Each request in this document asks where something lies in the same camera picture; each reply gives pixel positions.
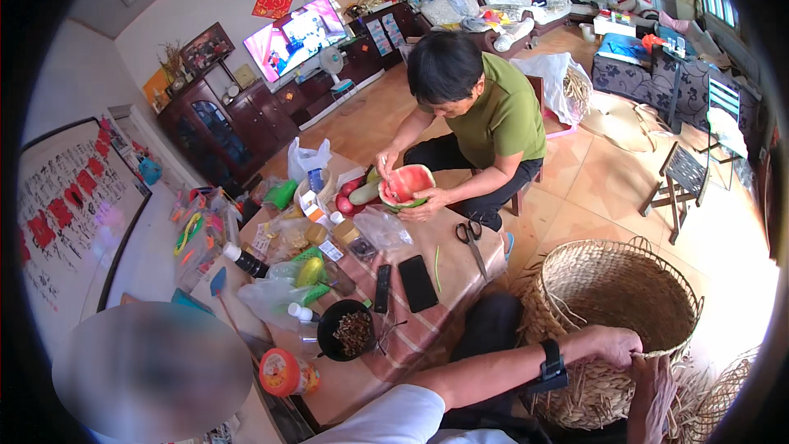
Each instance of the orange container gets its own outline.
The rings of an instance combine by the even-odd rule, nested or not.
[[[321,375],[311,362],[280,348],[263,355],[259,377],[263,389],[278,398],[311,393],[321,383]]]

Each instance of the tv screen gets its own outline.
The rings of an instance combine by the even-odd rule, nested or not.
[[[314,0],[251,35],[244,46],[266,80],[273,83],[346,36],[329,0]]]

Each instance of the white fan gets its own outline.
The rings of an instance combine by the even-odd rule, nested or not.
[[[342,67],[345,65],[342,61],[342,53],[337,47],[330,46],[321,49],[321,53],[318,54],[318,61],[321,63],[321,68],[335,81],[335,84],[331,86],[332,91],[343,91],[353,84],[353,81],[350,79],[337,77],[337,74],[340,74]]]

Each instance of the watermelon rind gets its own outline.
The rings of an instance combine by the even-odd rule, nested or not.
[[[422,172],[424,172],[428,176],[428,178],[430,179],[430,182],[432,184],[431,187],[435,187],[436,186],[436,179],[433,178],[432,172],[430,171],[430,169],[428,167],[424,166],[423,164],[407,164],[405,166],[401,166],[399,169],[392,170],[392,173],[396,174],[396,173],[399,173],[401,170],[408,171],[408,172],[413,172],[416,168],[419,168]],[[387,199],[385,197],[384,192],[383,192],[384,189],[386,188],[386,185],[387,185],[387,183],[386,183],[385,180],[381,180],[378,183],[378,195],[380,196],[381,202],[383,203],[383,205],[386,206],[389,209],[389,211],[391,211],[392,213],[397,213],[403,208],[414,208],[414,207],[417,207],[417,206],[421,206],[424,203],[428,202],[427,198],[415,199],[415,200],[410,201],[410,202],[392,202],[392,201],[389,201],[389,199]]]

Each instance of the white shirt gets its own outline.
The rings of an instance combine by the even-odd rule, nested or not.
[[[439,430],[446,405],[427,388],[401,384],[337,427],[303,444],[514,444],[501,430]]]

